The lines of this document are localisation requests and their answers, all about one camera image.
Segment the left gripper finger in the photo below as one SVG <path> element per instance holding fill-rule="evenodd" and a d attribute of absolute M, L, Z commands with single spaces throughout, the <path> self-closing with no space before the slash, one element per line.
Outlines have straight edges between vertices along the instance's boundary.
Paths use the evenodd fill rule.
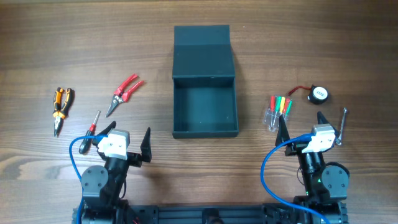
<path fill-rule="evenodd" d="M 150 127 L 147 128 L 144 139 L 141 143 L 141 161 L 142 162 L 151 162 L 152 160 L 152 151 L 150 146 Z"/>
<path fill-rule="evenodd" d="M 95 136 L 92 140 L 92 145 L 97 146 L 103 137 L 107 136 L 109 132 L 116 127 L 116 122 L 111 122 L 104 130 L 102 130 L 99 134 Z"/>

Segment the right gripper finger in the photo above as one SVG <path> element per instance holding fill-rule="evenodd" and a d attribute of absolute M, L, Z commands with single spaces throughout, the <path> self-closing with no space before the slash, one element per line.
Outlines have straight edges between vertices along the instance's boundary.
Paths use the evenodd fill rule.
<path fill-rule="evenodd" d="M 278 146 L 282 144 L 285 141 L 288 141 L 290 139 L 289 132 L 285 123 L 285 119 L 283 115 L 279 116 L 279 127 L 278 127 L 278 133 L 277 137 L 275 140 L 275 146 Z"/>
<path fill-rule="evenodd" d="M 321 111 L 317 112 L 317 121 L 318 124 L 330 124 L 330 122 L 325 118 L 325 116 L 323 115 L 323 113 Z M 339 136 L 339 131 L 334 127 L 331 126 L 335 132 L 335 136 L 338 137 Z"/>

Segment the black round tape measure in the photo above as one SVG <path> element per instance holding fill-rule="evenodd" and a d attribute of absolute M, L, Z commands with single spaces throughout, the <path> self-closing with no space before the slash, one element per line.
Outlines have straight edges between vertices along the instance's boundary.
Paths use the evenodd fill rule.
<path fill-rule="evenodd" d="M 328 100 L 328 97 L 329 97 L 329 92 L 326 88 L 324 88 L 322 86 L 315 86 L 315 85 L 312 85 L 311 87 L 296 86 L 295 88 L 293 88 L 292 90 L 290 90 L 288 92 L 288 95 L 290 96 L 298 89 L 308 90 L 309 93 L 308 93 L 307 99 L 309 102 L 313 103 L 314 105 L 323 104 L 324 102 L 326 102 Z"/>

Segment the silver metal wrench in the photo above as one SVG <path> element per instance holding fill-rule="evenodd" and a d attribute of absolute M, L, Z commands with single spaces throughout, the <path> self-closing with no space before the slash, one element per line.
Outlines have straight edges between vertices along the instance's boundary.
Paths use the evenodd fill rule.
<path fill-rule="evenodd" d="M 344 131 L 344 127 L 345 127 L 345 121 L 346 121 L 346 115 L 348 113 L 347 108 L 343 108 L 343 115 L 342 115 L 342 119 L 341 119 L 341 125 L 340 125 L 340 132 L 338 137 L 336 138 L 336 144 L 341 146 L 342 145 L 342 140 L 343 140 L 343 131 Z"/>

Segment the clear case coloured screwdrivers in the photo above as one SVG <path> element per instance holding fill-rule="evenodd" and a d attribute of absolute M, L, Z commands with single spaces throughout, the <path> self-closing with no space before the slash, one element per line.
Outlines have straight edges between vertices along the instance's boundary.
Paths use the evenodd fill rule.
<path fill-rule="evenodd" d="M 279 128 L 279 118 L 282 116 L 287 122 L 291 112 L 293 100 L 284 96 L 272 95 L 269 106 L 265 111 L 263 123 L 268 126 L 270 132 Z"/>

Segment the red handled snips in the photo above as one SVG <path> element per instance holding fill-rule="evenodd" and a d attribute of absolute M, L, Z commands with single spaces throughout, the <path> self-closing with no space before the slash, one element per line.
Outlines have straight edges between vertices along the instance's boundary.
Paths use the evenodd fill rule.
<path fill-rule="evenodd" d="M 133 86 L 126 90 L 127 86 L 131 84 L 135 79 L 137 79 L 138 76 L 136 73 L 133 73 L 130 77 L 125 79 L 122 84 L 120 84 L 117 89 L 113 93 L 113 97 L 110 103 L 110 106 L 108 108 L 108 111 L 106 113 L 106 117 L 109 117 L 113 111 L 123 103 L 126 103 L 129 101 L 131 95 L 138 89 L 140 88 L 143 84 L 145 84 L 144 80 L 138 81 L 137 83 L 133 84 Z"/>

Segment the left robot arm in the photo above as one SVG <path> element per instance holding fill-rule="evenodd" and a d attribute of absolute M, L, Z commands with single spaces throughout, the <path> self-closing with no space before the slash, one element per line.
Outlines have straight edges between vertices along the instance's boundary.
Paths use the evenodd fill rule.
<path fill-rule="evenodd" d="M 151 162 L 150 128 L 147 128 L 144 135 L 140 153 L 127 150 L 130 134 L 128 131 L 116 129 L 115 121 L 97 135 L 74 139 L 69 150 L 81 139 L 92 140 L 98 155 L 104 160 L 104 165 L 90 166 L 83 173 L 79 173 L 73 153 L 69 152 L 82 189 L 80 204 L 72 214 L 72 223 L 140 223 L 138 214 L 124 196 L 129 168 Z"/>

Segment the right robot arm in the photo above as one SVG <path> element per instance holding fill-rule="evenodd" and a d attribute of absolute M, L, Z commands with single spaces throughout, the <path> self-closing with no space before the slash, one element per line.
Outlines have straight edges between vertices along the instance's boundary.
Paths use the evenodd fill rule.
<path fill-rule="evenodd" d="M 284 119 L 277 133 L 275 146 L 290 139 Z M 325 151 L 318 152 L 306 151 L 305 148 L 310 141 L 297 141 L 286 145 L 285 156 L 297 156 L 299 168 L 301 168 L 303 185 L 306 195 L 294 197 L 293 204 L 310 208 L 325 216 L 330 223 L 349 223 L 348 209 L 346 204 L 341 202 L 347 198 L 347 189 L 349 187 L 348 169 L 337 163 L 325 163 L 323 153 L 329 151 L 334 146 L 336 134 L 339 132 L 328 122 L 321 111 L 317 113 L 318 126 L 313 128 L 312 133 L 318 132 L 316 128 L 333 128 L 331 137 L 331 147 Z M 276 204 L 275 223 L 326 223 L 323 218 L 312 213 L 299 210 L 288 205 Z"/>

